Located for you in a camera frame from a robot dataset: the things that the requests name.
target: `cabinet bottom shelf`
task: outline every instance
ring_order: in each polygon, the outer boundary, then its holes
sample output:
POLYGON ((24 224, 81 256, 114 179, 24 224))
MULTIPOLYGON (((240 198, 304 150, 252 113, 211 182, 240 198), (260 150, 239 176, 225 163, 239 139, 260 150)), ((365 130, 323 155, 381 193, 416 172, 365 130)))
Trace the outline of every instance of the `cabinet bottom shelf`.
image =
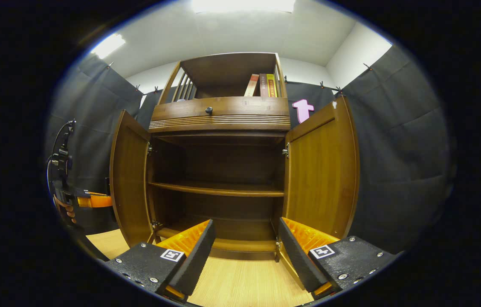
MULTIPOLYGON (((184 216, 158 230, 160 237, 169 238, 209 217, 184 216)), ((237 252, 274 252, 275 234, 269 220, 225 220, 213 218, 216 239, 213 249, 237 252)))

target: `white sticker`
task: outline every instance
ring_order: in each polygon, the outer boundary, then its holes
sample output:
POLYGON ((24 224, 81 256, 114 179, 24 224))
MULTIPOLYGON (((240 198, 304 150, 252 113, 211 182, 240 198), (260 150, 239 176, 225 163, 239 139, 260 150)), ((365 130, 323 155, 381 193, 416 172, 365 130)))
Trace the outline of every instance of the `white sticker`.
POLYGON ((311 249, 310 252, 313 253, 313 255, 317 259, 324 258, 336 253, 327 245, 317 247, 316 249, 311 249))
POLYGON ((166 259, 166 260, 170 260, 170 261, 174 261, 174 262, 178 262, 178 260, 180 260, 180 258, 182 257, 183 254, 184 254, 184 252, 175 251, 174 249, 167 249, 163 253, 163 255, 161 255, 161 258, 166 259))

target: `ceiling light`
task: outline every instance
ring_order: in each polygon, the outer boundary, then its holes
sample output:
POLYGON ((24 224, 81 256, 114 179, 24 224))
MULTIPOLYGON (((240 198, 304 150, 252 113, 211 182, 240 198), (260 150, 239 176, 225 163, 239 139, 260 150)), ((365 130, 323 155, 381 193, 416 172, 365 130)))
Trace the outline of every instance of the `ceiling light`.
POLYGON ((296 0, 193 0, 193 10, 199 12, 232 12, 237 10, 275 10, 293 12, 296 0))
POLYGON ((92 54, 97 54, 99 58, 105 58, 117 48, 121 47, 125 43, 125 40, 121 38, 119 34, 112 34, 108 36, 104 41, 101 41, 91 51, 92 54))

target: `drawer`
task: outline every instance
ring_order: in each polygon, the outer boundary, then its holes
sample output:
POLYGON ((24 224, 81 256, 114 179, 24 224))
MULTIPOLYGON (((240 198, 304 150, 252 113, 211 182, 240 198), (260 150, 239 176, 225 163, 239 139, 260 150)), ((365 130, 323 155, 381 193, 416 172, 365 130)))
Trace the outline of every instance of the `drawer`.
POLYGON ((290 130, 287 98, 217 97, 157 105, 149 132, 290 130), (212 113, 205 112, 212 107, 212 113))

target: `white ceiling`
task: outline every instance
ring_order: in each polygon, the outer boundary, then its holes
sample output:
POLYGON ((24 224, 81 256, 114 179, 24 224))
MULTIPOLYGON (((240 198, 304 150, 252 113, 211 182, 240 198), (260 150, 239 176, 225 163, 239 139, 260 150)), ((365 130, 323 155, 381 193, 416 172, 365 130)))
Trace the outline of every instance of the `white ceiling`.
POLYGON ((124 78, 197 56, 277 52, 326 66, 355 20, 314 0, 296 0, 293 13, 252 10, 195 14, 191 0, 152 8, 116 31, 126 43, 104 58, 124 78))

